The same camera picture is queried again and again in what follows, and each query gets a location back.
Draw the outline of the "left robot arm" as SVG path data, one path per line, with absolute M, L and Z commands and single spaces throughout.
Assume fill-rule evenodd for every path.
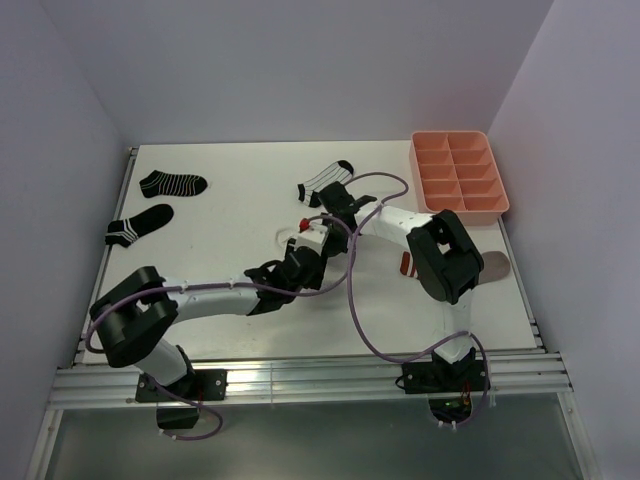
M 346 252 L 351 237 L 347 227 L 311 224 L 289 240 L 283 259 L 223 282 L 171 282 L 155 267 L 142 267 L 94 303 L 85 337 L 99 337 L 111 367 L 134 365 L 145 384 L 183 399 L 193 391 L 196 374 L 184 350 L 164 338 L 173 324 L 268 314 L 297 296 L 317 294 L 328 259 Z

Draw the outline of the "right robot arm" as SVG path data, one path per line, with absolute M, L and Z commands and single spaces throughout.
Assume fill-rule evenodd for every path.
M 411 254 L 417 278 L 429 297 L 442 304 L 434 321 L 442 337 L 433 349 L 435 383 L 452 390 L 468 374 L 475 348 L 471 304 L 484 260 L 459 217 L 450 210 L 418 213 L 386 206 L 372 196 L 358 199 L 335 182 L 318 194 L 327 213 L 342 220 L 357 238 L 381 238 Z

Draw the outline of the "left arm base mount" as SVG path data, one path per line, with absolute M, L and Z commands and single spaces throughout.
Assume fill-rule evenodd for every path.
M 227 371 L 224 369 L 200 369 L 186 377 L 164 386 L 171 394 L 190 401 L 222 401 L 226 395 Z M 141 374 L 135 394 L 138 403 L 169 402 L 173 398 L 162 393 L 147 374 Z

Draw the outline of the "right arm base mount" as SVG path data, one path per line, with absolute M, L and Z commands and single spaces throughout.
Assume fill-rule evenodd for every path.
M 406 394 L 482 392 L 487 379 L 484 365 L 473 360 L 462 367 L 447 362 L 412 362 L 401 366 L 395 385 Z

